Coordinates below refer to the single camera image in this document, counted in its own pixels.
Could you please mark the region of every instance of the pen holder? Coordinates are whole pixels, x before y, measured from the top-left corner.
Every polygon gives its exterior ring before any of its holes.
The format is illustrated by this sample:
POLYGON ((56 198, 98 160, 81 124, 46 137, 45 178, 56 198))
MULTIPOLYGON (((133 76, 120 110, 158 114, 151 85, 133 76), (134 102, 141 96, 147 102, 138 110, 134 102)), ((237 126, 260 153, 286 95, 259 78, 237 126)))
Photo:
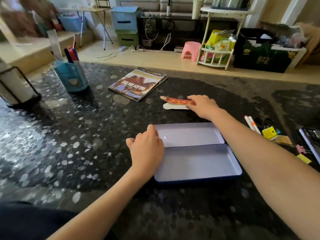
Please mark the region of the pen holder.
POLYGON ((78 62, 73 64, 56 60, 52 67, 67 92, 80 92, 88 87, 88 80, 78 62))

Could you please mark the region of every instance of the pink stool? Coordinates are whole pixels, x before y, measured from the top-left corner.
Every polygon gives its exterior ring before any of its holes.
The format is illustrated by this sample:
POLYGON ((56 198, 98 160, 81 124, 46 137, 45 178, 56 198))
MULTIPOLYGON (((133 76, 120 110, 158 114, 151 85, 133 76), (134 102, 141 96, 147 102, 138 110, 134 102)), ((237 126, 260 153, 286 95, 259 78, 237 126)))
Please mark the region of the pink stool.
POLYGON ((199 54, 199 49, 200 49, 201 44, 198 42, 194 41, 187 41, 184 44, 183 51, 181 54, 181 58, 184 58, 184 55, 186 52, 191 53, 191 60, 196 62, 198 59, 198 54, 199 54))

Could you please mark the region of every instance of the book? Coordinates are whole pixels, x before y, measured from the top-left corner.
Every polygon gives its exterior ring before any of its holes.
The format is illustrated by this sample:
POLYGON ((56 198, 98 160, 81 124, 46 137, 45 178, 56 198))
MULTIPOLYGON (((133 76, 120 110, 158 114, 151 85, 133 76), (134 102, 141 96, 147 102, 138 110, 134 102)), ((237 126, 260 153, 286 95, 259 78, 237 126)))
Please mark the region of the book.
POLYGON ((108 88, 138 102, 167 78, 166 74, 158 74, 145 69, 135 69, 108 88))

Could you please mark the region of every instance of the open pencil case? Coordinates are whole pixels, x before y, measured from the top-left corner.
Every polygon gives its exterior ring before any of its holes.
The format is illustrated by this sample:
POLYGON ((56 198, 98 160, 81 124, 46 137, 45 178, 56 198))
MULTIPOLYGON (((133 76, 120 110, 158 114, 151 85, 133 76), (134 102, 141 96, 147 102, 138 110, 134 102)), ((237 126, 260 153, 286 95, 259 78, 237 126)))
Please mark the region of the open pencil case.
POLYGON ((154 175, 159 184, 181 183, 242 174, 231 148, 212 123, 155 125, 165 147, 154 175))

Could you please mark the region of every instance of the hand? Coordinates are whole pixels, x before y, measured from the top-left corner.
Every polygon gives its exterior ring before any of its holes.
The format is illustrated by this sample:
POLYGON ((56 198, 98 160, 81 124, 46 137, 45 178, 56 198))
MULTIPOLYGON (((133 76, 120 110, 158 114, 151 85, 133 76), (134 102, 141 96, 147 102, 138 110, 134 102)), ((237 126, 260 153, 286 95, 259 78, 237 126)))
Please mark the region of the hand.
POLYGON ((131 153, 132 171, 147 182, 155 174, 165 153, 156 128, 150 124, 143 134, 139 133, 135 139, 128 138, 125 142, 131 153))
POLYGON ((195 112, 199 117, 210 121, 212 120, 214 111, 219 109, 216 101, 210 99, 206 95, 191 95, 188 96, 188 99, 194 101, 195 105, 188 104, 186 106, 195 112))

